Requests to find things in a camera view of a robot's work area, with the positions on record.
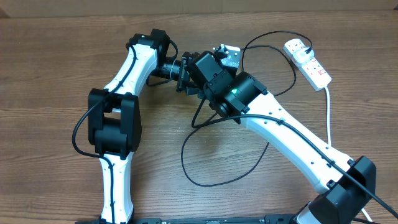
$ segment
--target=white power cord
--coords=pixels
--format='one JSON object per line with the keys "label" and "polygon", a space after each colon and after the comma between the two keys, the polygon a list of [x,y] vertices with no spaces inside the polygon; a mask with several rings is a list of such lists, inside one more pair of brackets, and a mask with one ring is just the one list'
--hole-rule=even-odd
{"label": "white power cord", "polygon": [[[327,86],[325,86],[326,92],[326,131],[328,134],[328,145],[331,146],[331,134],[330,134],[330,93]],[[365,215],[369,222],[373,222],[369,214],[365,211],[365,208],[361,209],[362,213]]]}

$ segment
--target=white power strip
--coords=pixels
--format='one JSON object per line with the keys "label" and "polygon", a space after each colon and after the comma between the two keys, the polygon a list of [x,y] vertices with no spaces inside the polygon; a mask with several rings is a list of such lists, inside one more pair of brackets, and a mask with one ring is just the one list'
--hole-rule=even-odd
{"label": "white power strip", "polygon": [[311,50],[308,54],[306,47],[300,39],[293,39],[284,45],[284,50],[292,59],[300,72],[310,82],[311,86],[319,91],[326,87],[331,82],[331,77],[314,57],[314,51]]}

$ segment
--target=robotic arm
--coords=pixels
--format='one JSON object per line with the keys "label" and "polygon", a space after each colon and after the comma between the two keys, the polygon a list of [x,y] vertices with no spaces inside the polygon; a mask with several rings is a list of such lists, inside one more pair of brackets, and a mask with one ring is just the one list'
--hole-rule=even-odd
{"label": "robotic arm", "polygon": [[[96,153],[108,158],[113,164],[113,172],[110,172],[108,163],[100,159],[104,180],[104,208],[98,223],[137,222],[133,219],[130,172],[132,157],[141,139],[138,96],[149,75],[177,81],[177,91],[206,98],[210,107],[221,117],[239,117],[243,114],[242,118],[234,120],[268,140],[304,174],[319,196],[298,214],[288,215],[285,222],[276,219],[275,223],[349,223],[353,220],[371,198],[334,166],[340,167],[374,193],[376,167],[368,158],[360,157],[354,161],[350,156],[328,146],[289,115],[253,76],[246,72],[236,75],[240,61],[239,48],[221,45],[214,52],[185,52],[181,61],[174,61],[166,58],[169,43],[170,38],[162,30],[154,29],[151,35],[136,34],[126,44],[129,53],[114,80],[104,90],[92,89],[89,94],[89,108],[102,101],[88,115],[89,142],[95,145]],[[134,57],[136,63],[128,72]],[[107,97],[109,91],[114,90],[126,75],[123,85],[115,94]],[[121,113],[121,119],[104,116],[104,113],[112,111]],[[257,115],[273,119],[259,118]],[[302,133],[333,164],[327,162],[308,141],[284,124],[289,124]],[[274,223],[275,217],[267,217],[270,216],[260,222]]]}

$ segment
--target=wooden table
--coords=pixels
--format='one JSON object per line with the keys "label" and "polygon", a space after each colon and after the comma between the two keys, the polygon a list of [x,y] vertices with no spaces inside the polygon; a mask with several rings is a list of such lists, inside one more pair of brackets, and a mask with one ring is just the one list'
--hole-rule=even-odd
{"label": "wooden table", "polygon": [[[378,196],[398,208],[398,12],[273,12],[194,16],[106,16],[0,20],[0,223],[73,223],[98,217],[103,206],[100,163],[72,148],[75,123],[92,88],[109,83],[135,33],[166,30],[180,53],[219,44],[244,46],[272,30],[310,37],[333,77],[333,146],[377,166]],[[282,48],[294,35],[259,41]],[[287,88],[293,75],[271,49],[247,52],[247,72],[268,89]],[[136,217],[259,217],[295,213],[317,193],[274,147],[244,179],[202,188],[185,178],[180,148],[200,102],[175,92],[176,83],[145,87],[142,139],[132,165]],[[325,92],[298,73],[279,102],[326,140]],[[212,114],[206,107],[200,120]],[[78,144],[93,151],[87,126]],[[203,129],[187,144],[187,172],[200,183],[249,170],[266,141],[231,122]],[[375,201],[366,210],[381,223],[396,220]]]}

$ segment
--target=wall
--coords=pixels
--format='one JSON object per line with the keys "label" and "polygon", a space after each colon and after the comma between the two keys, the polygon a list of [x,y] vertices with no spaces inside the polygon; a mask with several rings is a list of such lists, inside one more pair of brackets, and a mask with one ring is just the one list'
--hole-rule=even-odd
{"label": "wall", "polygon": [[0,17],[388,10],[397,0],[0,0]]}

